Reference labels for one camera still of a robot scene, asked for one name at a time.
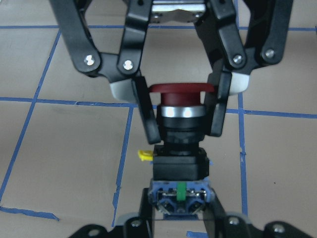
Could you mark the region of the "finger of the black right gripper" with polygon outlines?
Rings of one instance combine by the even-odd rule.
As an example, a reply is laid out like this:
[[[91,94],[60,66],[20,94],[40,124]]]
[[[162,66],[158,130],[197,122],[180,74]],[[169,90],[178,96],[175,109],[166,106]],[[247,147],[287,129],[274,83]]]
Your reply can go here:
[[[127,12],[118,54],[101,53],[96,48],[85,19],[90,4],[89,0],[50,1],[73,65],[78,72],[89,77],[107,78],[114,98],[136,103],[148,143],[159,143],[160,133],[149,90],[140,72],[153,2],[126,2]]]

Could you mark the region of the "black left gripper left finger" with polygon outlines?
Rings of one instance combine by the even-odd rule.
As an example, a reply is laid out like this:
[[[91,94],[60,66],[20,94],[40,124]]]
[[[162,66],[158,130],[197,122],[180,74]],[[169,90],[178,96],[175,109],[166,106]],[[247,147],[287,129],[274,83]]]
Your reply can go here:
[[[154,207],[149,202],[148,188],[142,190],[140,208],[139,208],[139,218],[141,220],[141,225],[138,228],[138,238],[153,238],[154,237]]]

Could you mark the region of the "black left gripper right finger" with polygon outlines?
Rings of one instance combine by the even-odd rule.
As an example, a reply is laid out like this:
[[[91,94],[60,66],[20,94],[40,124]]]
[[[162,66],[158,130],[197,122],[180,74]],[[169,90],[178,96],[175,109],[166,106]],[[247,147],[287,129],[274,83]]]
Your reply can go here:
[[[225,238],[225,221],[227,214],[215,192],[203,209],[203,221],[209,238]]]

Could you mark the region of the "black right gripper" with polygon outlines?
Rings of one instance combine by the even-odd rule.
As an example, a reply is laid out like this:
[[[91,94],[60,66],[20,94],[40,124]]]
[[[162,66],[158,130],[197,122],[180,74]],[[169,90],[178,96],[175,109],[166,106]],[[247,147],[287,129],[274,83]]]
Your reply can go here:
[[[150,22],[195,23],[212,73],[208,83],[215,87],[207,93],[205,134],[222,135],[233,74],[249,76],[255,69],[281,62],[292,12],[291,0],[247,0],[250,21],[246,42],[236,25],[236,10],[230,0],[154,0]]]

